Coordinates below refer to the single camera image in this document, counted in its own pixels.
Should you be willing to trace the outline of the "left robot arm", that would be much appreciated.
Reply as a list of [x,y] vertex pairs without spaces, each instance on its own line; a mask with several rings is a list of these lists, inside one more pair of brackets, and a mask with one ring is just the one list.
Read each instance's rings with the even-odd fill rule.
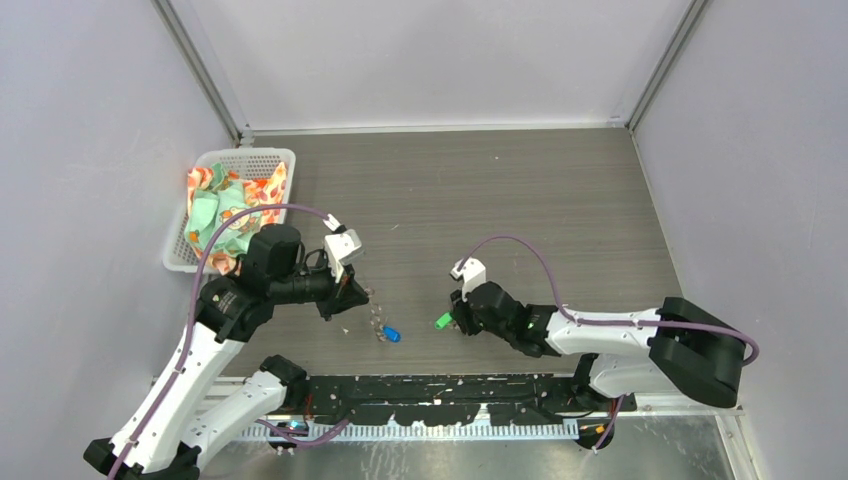
[[93,440],[84,460],[109,479],[196,479],[255,421],[277,409],[298,412],[309,395],[307,374],[280,355],[267,357],[213,408],[198,409],[276,307],[313,303],[328,320],[367,304],[352,265],[362,251],[356,231],[339,226],[325,236],[319,260],[309,266],[296,228],[262,228],[252,237],[239,273],[202,287],[192,325],[138,410],[112,437]]

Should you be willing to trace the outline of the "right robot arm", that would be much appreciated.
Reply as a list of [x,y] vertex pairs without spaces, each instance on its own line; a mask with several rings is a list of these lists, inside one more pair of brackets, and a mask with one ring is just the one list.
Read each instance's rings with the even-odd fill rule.
[[453,291],[450,301],[467,336],[487,332],[533,358],[579,356],[570,392],[584,410],[636,393],[679,392],[716,408],[738,403],[744,340],[684,298],[638,312],[579,312],[523,304],[487,281]]

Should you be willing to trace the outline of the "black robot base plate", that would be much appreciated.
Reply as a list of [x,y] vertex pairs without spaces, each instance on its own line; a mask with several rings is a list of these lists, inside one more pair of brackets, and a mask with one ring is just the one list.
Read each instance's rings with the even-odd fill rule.
[[466,426],[486,414],[493,426],[535,426],[606,417],[615,406],[553,374],[322,375],[309,377],[279,412],[329,425]]

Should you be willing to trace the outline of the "green key tag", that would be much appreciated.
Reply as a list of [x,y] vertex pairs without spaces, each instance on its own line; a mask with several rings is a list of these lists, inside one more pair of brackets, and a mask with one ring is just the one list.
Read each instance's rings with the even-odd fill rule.
[[449,312],[441,315],[434,323],[437,330],[442,330],[449,327],[453,323],[453,317]]

